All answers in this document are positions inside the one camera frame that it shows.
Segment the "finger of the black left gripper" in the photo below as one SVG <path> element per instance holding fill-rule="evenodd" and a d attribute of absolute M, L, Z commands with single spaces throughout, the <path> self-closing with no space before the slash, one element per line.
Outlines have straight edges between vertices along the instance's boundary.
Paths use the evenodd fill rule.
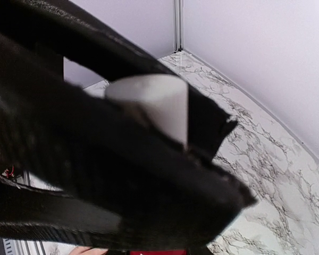
<path fill-rule="evenodd" d="M 0 237 L 112 250 L 203 247 L 250 189 L 0 33 Z"/>
<path fill-rule="evenodd" d="M 175 73 L 149 53 L 71 1 L 5 1 L 13 25 L 66 58 L 108 81 L 141 74 Z M 230 114 L 193 86 L 189 87 L 189 136 L 192 147 L 213 159 L 237 126 Z"/>

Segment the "red nail polish bottle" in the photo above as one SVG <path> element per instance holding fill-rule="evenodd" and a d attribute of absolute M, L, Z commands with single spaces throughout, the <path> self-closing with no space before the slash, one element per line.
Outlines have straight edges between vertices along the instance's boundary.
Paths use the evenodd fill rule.
<path fill-rule="evenodd" d="M 133 76 L 112 82 L 105 98 L 126 110 L 144 113 L 155 130 L 168 135 L 184 148 L 188 145 L 188 85 L 171 75 Z"/>

